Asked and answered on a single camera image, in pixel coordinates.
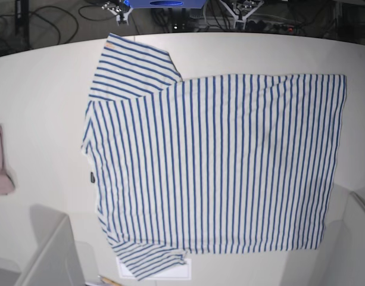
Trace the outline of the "blue white striped T-shirt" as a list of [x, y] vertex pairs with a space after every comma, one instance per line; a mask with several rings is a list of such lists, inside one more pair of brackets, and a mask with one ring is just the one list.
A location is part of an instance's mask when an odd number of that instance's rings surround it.
[[141, 281], [188, 253], [318, 248], [346, 97], [343, 74], [183, 80], [168, 52], [109, 35], [81, 149], [115, 255]]

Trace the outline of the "white rectangular tray slot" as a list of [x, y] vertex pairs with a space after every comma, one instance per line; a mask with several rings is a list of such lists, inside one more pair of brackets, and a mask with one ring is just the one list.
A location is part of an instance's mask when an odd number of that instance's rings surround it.
[[[135, 279], [127, 267], [116, 258], [119, 277], [122, 279]], [[185, 259], [184, 265], [179, 265], [162, 272], [153, 274], [145, 280], [150, 281], [190, 281], [192, 279], [192, 259]]]

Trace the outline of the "black power strip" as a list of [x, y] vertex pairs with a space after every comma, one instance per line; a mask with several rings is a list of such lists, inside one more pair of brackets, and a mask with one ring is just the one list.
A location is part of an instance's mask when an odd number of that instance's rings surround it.
[[299, 25], [267, 20], [248, 20], [245, 24], [237, 24], [236, 32], [246, 33], [268, 33], [280, 35], [301, 35], [305, 34]]

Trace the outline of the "blue box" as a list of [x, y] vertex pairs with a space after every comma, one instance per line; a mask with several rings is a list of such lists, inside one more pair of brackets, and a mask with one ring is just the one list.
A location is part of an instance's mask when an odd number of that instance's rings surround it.
[[196, 8], [201, 9], [206, 0], [129, 0], [132, 8]]

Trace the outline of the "grey bin left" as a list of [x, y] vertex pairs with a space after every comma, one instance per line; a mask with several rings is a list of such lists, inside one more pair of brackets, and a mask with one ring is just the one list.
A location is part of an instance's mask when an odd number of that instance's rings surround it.
[[0, 201], [0, 285], [98, 282], [97, 230], [91, 213]]

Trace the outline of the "grey bin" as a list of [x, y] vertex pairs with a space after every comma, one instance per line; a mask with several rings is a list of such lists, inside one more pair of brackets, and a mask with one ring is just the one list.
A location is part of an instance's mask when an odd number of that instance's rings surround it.
[[0, 285], [98, 282], [97, 230], [91, 213], [0, 201]]
[[365, 189], [348, 194], [320, 247], [291, 252], [280, 285], [365, 285]]

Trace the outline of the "grey bin right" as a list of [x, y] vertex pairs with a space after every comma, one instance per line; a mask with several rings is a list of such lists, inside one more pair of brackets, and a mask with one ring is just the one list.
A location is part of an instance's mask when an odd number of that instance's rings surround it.
[[320, 247], [291, 252], [280, 285], [365, 285], [365, 189], [348, 194]]

